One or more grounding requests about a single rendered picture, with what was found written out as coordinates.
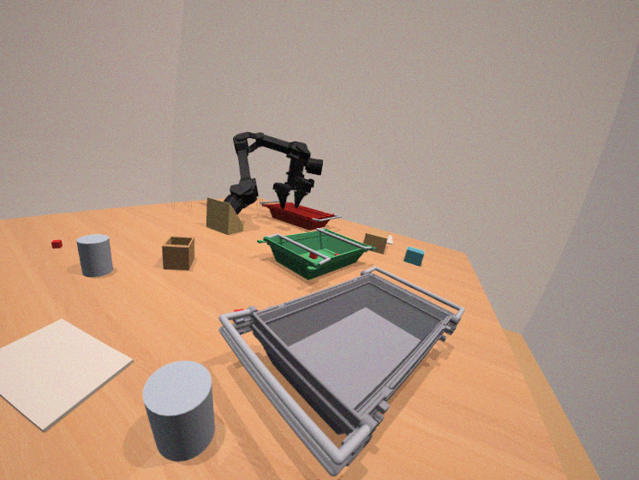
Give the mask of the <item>teal cube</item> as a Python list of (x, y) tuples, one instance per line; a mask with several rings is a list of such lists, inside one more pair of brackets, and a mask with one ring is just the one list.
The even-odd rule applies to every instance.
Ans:
[(423, 256), (423, 250), (411, 248), (408, 246), (404, 256), (404, 261), (420, 267), (423, 261)]

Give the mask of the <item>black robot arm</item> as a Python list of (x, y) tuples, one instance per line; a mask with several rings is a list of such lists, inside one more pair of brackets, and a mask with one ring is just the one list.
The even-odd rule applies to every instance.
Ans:
[[(255, 139), (256, 141), (248, 146), (247, 138)], [(248, 153), (254, 151), (257, 147), (267, 147), (272, 150), (277, 150), (281, 153), (287, 154), (286, 158), (290, 160), (291, 171), (303, 171), (303, 166), (307, 173), (320, 175), (323, 167), (323, 159), (310, 158), (310, 152), (305, 143), (299, 141), (287, 142), (279, 140), (277, 138), (264, 135), (262, 132), (250, 133), (243, 132), (233, 137), (233, 142), (238, 161), (240, 166), (241, 179), (238, 184), (230, 186), (230, 195), (223, 202), (228, 202), (236, 212), (236, 215), (240, 211), (249, 205), (256, 202), (258, 196), (258, 187), (255, 178), (250, 177), (250, 170), (248, 165)], [(301, 177), (296, 173), (292, 185), (298, 186), (303, 191), (310, 190), (314, 187), (313, 179), (305, 179), (304, 174)]]

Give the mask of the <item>grey cylinder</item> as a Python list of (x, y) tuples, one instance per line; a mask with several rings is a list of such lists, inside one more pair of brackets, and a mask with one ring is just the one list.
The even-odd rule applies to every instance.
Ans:
[(76, 239), (82, 274), (100, 277), (113, 271), (110, 240), (102, 234), (86, 235)]
[(143, 387), (143, 402), (159, 453), (170, 461), (197, 457), (212, 441), (212, 378), (194, 361), (157, 369)]

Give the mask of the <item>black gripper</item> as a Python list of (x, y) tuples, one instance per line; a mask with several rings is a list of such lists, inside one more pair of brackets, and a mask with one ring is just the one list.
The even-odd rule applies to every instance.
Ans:
[(286, 172), (286, 174), (289, 174), (288, 175), (288, 182), (285, 182), (285, 183), (274, 183), (273, 184), (273, 189), (275, 189), (275, 192), (278, 195), (280, 207), (282, 209), (284, 209), (286, 198), (287, 198), (287, 196), (290, 195), (289, 192), (291, 190), (295, 190), (294, 191), (295, 208), (298, 208), (303, 196), (308, 195), (308, 193), (310, 193), (310, 191), (311, 191), (311, 190), (303, 191), (297, 185), (296, 186), (292, 185), (292, 181), (293, 181), (296, 173), (299, 173), (299, 174), (297, 174), (297, 176), (299, 176), (299, 177), (302, 176), (302, 171), (288, 171), (288, 172)]

